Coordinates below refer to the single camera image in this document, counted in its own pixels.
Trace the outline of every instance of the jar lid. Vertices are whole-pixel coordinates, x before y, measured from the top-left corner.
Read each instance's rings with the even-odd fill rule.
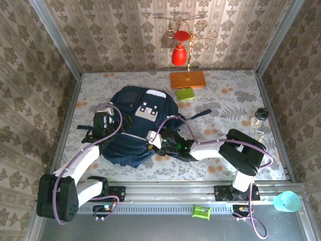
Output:
[[[260,121],[265,121],[269,117],[269,111],[267,108],[259,108],[255,112],[255,117]]]

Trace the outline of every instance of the cyan plastic cup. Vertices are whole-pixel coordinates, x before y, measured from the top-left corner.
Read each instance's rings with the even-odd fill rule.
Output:
[[[273,201],[276,210],[281,212],[297,212],[301,208],[301,199],[291,191],[285,191]]]

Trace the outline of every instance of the wooden base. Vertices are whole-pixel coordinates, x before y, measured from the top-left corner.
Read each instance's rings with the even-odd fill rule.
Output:
[[[190,80],[187,80],[187,72],[170,73],[172,89],[205,87],[205,77],[202,71],[190,72]]]

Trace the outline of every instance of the green sponge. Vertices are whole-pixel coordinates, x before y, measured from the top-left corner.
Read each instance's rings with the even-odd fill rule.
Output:
[[[192,217],[205,218],[209,221],[210,216],[211,216],[211,212],[212,212],[211,207],[200,207],[200,206],[194,205]]]
[[[194,99],[195,95],[192,88],[179,89],[175,92],[177,100],[189,100]]]

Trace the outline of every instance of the patterned tablecloth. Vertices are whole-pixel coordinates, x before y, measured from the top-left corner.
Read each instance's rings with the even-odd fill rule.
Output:
[[[204,71],[204,75],[207,87],[194,89],[196,99],[178,102],[179,112],[186,117],[212,109],[212,113],[189,121],[197,139],[201,141],[224,137],[233,128],[255,137],[254,129],[249,126],[248,121],[259,107],[263,107],[263,101],[253,71]],[[87,73],[82,80],[61,165],[76,154],[86,134],[84,130],[77,130],[77,126],[92,126],[97,104],[107,102],[124,86],[136,85],[163,90],[177,101],[175,92],[171,89],[170,72]],[[180,129],[181,136],[191,139],[185,125]],[[266,121],[260,130],[266,133],[262,142],[275,161],[270,167],[262,169],[257,179],[284,180],[284,170],[269,122]],[[184,163],[169,156],[154,155],[135,169],[114,165],[100,156],[83,177],[105,176],[110,181],[232,180],[235,172],[235,168],[223,158]]]

